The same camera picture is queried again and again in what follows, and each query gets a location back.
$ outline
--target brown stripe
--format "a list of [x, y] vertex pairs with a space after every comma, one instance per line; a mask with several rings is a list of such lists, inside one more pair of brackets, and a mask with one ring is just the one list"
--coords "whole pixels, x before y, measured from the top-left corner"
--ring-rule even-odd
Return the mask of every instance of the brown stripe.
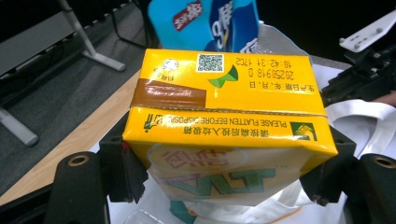
[[206, 91], [139, 78], [131, 106], [205, 108]]

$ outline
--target yellow juice carton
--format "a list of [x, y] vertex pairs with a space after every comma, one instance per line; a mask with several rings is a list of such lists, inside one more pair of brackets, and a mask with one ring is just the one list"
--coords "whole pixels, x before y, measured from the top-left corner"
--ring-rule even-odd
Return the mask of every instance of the yellow juice carton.
[[257, 205], [337, 154], [307, 56], [148, 49], [123, 139], [208, 203]]

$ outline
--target carton top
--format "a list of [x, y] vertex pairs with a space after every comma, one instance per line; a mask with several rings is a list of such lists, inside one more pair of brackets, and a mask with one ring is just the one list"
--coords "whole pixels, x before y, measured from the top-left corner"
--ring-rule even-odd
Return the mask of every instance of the carton top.
[[326, 117], [307, 56], [148, 49], [131, 106]]

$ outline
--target table surface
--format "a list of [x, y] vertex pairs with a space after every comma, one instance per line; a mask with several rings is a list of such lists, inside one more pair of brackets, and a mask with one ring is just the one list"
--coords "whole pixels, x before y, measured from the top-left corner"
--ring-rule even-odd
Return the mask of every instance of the table surface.
[[90, 150], [128, 111], [138, 75], [136, 72], [43, 160], [0, 198], [0, 205], [53, 182], [56, 166], [66, 156]]

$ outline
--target qr code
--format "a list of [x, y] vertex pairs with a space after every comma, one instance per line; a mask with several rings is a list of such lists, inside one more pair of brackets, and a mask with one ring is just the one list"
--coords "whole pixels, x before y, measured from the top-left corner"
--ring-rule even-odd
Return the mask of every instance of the qr code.
[[197, 72], [224, 72], [224, 55], [198, 54]]

